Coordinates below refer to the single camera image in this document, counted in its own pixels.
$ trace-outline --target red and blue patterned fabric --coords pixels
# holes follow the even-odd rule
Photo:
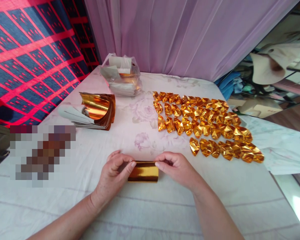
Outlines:
[[[0,124],[39,124],[88,74],[61,0],[0,0]]]

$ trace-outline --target pixelated blur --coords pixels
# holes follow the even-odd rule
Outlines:
[[[11,156],[19,161],[15,179],[49,180],[75,140],[75,126],[11,126]]]

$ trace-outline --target plastic bag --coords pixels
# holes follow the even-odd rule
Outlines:
[[[109,53],[100,68],[100,73],[115,95],[134,97],[142,90],[140,69],[134,57],[117,57],[115,53]]]

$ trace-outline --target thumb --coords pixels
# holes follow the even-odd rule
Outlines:
[[[130,162],[120,173],[121,178],[124,180],[127,180],[129,175],[131,174],[132,170],[134,169],[134,167],[136,166],[136,162],[132,161]]]

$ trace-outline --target white bedsheet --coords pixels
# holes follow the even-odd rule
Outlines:
[[[0,239],[25,239],[88,195],[98,183],[106,157],[122,149],[137,160],[152,160],[164,150],[183,153],[226,206],[246,239],[300,239],[300,222],[264,164],[231,162],[201,153],[194,157],[190,137],[157,131],[152,91],[224,99],[209,81],[141,73],[144,92],[116,98],[110,131],[77,129],[75,173],[71,186],[15,187],[10,179],[12,157],[0,164]],[[64,100],[79,104],[79,91],[110,93],[95,69]],[[41,124],[68,125],[55,109]],[[83,239],[202,239],[193,197],[160,173],[157,184],[127,183],[96,219]]]

